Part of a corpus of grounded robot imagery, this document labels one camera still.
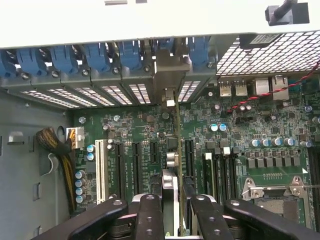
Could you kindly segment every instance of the motherboard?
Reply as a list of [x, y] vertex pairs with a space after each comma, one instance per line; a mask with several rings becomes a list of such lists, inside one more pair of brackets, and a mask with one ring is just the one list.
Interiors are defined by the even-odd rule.
[[[308, 151], [320, 142], [320, 95], [298, 87], [285, 102], [250, 101], [229, 113], [245, 97], [221, 92], [211, 86], [196, 104], [179, 105], [183, 175], [220, 204], [241, 198], [316, 229]], [[74, 111], [85, 136], [75, 153], [76, 170], [85, 172], [78, 208], [150, 193], [153, 177], [168, 168], [167, 153], [178, 148], [176, 120], [161, 105]]]

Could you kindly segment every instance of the metal mesh grille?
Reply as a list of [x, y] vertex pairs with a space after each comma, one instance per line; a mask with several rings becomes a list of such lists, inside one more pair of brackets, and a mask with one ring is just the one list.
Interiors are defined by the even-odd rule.
[[268, 47], [244, 50], [239, 39], [217, 64], [218, 76], [305, 72], [320, 58], [320, 31], [282, 34]]
[[68, 92], [62, 88], [57, 88], [57, 89], [49, 89], [48, 90], [49, 92], [53, 93], [53, 94], [57, 94], [63, 98], [66, 98], [66, 99], [69, 99], [69, 100], [72, 100], [78, 104], [81, 104], [83, 106], [86, 106], [86, 107], [96, 107], [97, 105], [77, 96], [77, 95], [74, 95], [72, 94], [71, 92]]
[[122, 105], [132, 104], [132, 102], [126, 97], [126, 95], [122, 93], [122, 91], [117, 86], [102, 86], [102, 89], [105, 90]]
[[112, 102], [108, 101], [103, 96], [99, 95], [97, 92], [95, 92], [89, 87], [78, 87], [78, 88], [75, 88], [75, 90], [77, 90], [79, 93], [86, 95], [88, 98], [91, 98], [92, 100], [95, 100], [96, 102], [104, 106], [114, 106]]
[[69, 109], [74, 109], [74, 108], [79, 108], [79, 106], [74, 105], [72, 103], [66, 102], [66, 101], [62, 101], [58, 98], [54, 98], [52, 96], [48, 96], [46, 94], [43, 94], [41, 92], [37, 92], [35, 90], [31, 90], [31, 91], [21, 91], [20, 93], [22, 94], [26, 94], [29, 95], [31, 97], [37, 98], [37, 99], [41, 99], [50, 103], [54, 103], [54, 104], [58, 104], [64, 107], [67, 107]]
[[146, 85], [144, 84], [130, 84], [129, 87], [131, 88], [133, 94], [138, 99], [139, 103], [141, 104], [150, 104], [150, 98], [147, 92]]
[[200, 81], [185, 81], [180, 91], [178, 101], [187, 102], [198, 87], [199, 83]]

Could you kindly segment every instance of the pcie slot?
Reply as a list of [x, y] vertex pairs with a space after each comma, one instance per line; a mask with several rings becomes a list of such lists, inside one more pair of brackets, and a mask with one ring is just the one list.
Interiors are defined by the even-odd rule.
[[96, 203], [109, 197], [107, 140], [95, 140]]
[[141, 143], [132, 143], [134, 194], [143, 193]]
[[219, 172], [218, 172], [218, 156], [213, 159], [206, 159], [205, 154], [202, 155], [204, 193], [213, 196], [217, 203], [219, 199]]
[[228, 158], [229, 180], [230, 180], [230, 198], [237, 198], [237, 172], [236, 172], [236, 157], [234, 155]]
[[152, 164], [159, 163], [159, 147], [155, 140], [150, 141], [150, 161]]
[[[312, 185], [320, 185], [320, 153], [316, 147], [308, 148], [309, 170]], [[320, 188], [312, 188], [315, 229], [320, 232]]]
[[228, 183], [228, 159], [220, 156], [221, 184], [222, 184], [222, 202], [230, 199], [229, 183]]
[[115, 144], [115, 169], [118, 182], [118, 197], [126, 199], [126, 168], [125, 146], [123, 143]]
[[185, 151], [185, 167], [187, 176], [195, 176], [195, 150], [194, 141], [185, 140], [184, 141], [184, 151]]

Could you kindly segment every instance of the red and black wire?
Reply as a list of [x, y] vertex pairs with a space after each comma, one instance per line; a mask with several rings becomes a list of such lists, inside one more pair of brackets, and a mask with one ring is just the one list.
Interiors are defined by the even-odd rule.
[[311, 71], [309, 71], [307, 73], [307, 75], [303, 76], [300, 80], [296, 81], [295, 83], [292, 83], [292, 84], [289, 84], [288, 86], [286, 87], [283, 87], [283, 88], [280, 88], [280, 89], [276, 89], [276, 90], [273, 90], [273, 91], [269, 91], [269, 92], [266, 92], [266, 93], [262, 93], [262, 94], [259, 94], [259, 95], [254, 95], [254, 96], [251, 96], [249, 97], [247, 100], [244, 100], [244, 101], [240, 101], [238, 102], [238, 104], [232, 106], [231, 109], [228, 109], [227, 112], [228, 113], [232, 113], [234, 110], [236, 110], [239, 106], [243, 105], [243, 104], [246, 104], [247, 102], [249, 101], [252, 101], [252, 100], [257, 100], [259, 98], [262, 98], [262, 97], [266, 97], [266, 96], [270, 96], [271, 94], [276, 94], [276, 93], [279, 93], [279, 92], [282, 92], [284, 90], [287, 90], [289, 88], [292, 88], [292, 87], [295, 87], [299, 84], [301, 84], [304, 80], [310, 78], [312, 76], [312, 74], [317, 70], [317, 68], [319, 67], [320, 65], [320, 60], [316, 62], [316, 64], [314, 65], [314, 67], [311, 69]]

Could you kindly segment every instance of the green circuit board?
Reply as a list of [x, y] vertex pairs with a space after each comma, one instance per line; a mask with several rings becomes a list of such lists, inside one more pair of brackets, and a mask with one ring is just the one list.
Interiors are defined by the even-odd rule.
[[[289, 106], [284, 108], [277, 107], [273, 102], [250, 102], [252, 110], [247, 113], [225, 114], [224, 110], [242, 100], [241, 97], [219, 97], [213, 91], [213, 96], [205, 96], [197, 104], [181, 104], [181, 145], [182, 145], [182, 170], [186, 174], [186, 148], [185, 142], [193, 140], [192, 151], [194, 162], [194, 183], [199, 194], [210, 194], [216, 174], [217, 194], [215, 197], [219, 202], [223, 202], [226, 197], [241, 198], [247, 178], [252, 178], [257, 187], [259, 186], [290, 186], [294, 177], [300, 177], [305, 185], [310, 185], [308, 152], [306, 148], [300, 146], [301, 141], [311, 140], [309, 131], [310, 119], [313, 113], [307, 113], [305, 106], [308, 101], [313, 101], [313, 105], [319, 105], [313, 98], [303, 96], [299, 91], [289, 93], [290, 99], [287, 101]], [[274, 121], [266, 121], [266, 112], [277, 117]], [[74, 111], [74, 126], [84, 127], [85, 147], [95, 144], [95, 140], [113, 139], [115, 143], [123, 144], [124, 153], [124, 174], [122, 181], [125, 181], [125, 198], [131, 201], [137, 193], [134, 186], [133, 176], [133, 144], [139, 143], [141, 147], [140, 164], [142, 169], [142, 187], [139, 193], [150, 192], [150, 178], [161, 174], [161, 170], [166, 167], [167, 143], [166, 137], [160, 137], [159, 133], [170, 136], [175, 131], [174, 114], [168, 112], [168, 119], [163, 118], [163, 113], [167, 111], [161, 106], [141, 106], [141, 107], [121, 107], [121, 108], [102, 108], [102, 109], [81, 109]], [[79, 123], [79, 118], [85, 117], [84, 124]], [[108, 131], [103, 130], [103, 125], [110, 125]], [[226, 132], [210, 131], [211, 124], [225, 124]], [[257, 139], [267, 139], [271, 143], [274, 138], [280, 138], [281, 146], [275, 147], [270, 144], [268, 147], [251, 147], [250, 141]], [[283, 140], [292, 138], [294, 146], [284, 146]], [[151, 161], [150, 142], [157, 142], [158, 161]], [[232, 173], [227, 165], [227, 170], [223, 170], [220, 161], [216, 170], [211, 171], [211, 165], [204, 160], [205, 153], [214, 154], [212, 149], [208, 149], [208, 142], [213, 142], [214, 147], [218, 148], [221, 143], [227, 145], [232, 151], [238, 149], [238, 153], [233, 155], [234, 172]], [[87, 187], [85, 202], [79, 204], [80, 208], [86, 208], [96, 200], [96, 179], [95, 162], [87, 161], [86, 149], [76, 151], [76, 168], [87, 172]], [[266, 159], [280, 158], [283, 163], [281, 166], [257, 166], [249, 167], [249, 161], [266, 162]], [[284, 162], [284, 158], [290, 159], [290, 163]], [[116, 155], [114, 151], [108, 154], [108, 179], [109, 193], [117, 193], [120, 185], [117, 181]], [[282, 216], [286, 216], [292, 206], [296, 208], [296, 214], [290, 216], [309, 228], [315, 229], [313, 213], [312, 194], [307, 190], [307, 198], [296, 196], [275, 196], [265, 193], [264, 197], [252, 199], [255, 204], [265, 204], [265, 207], [275, 208], [274, 211]]]

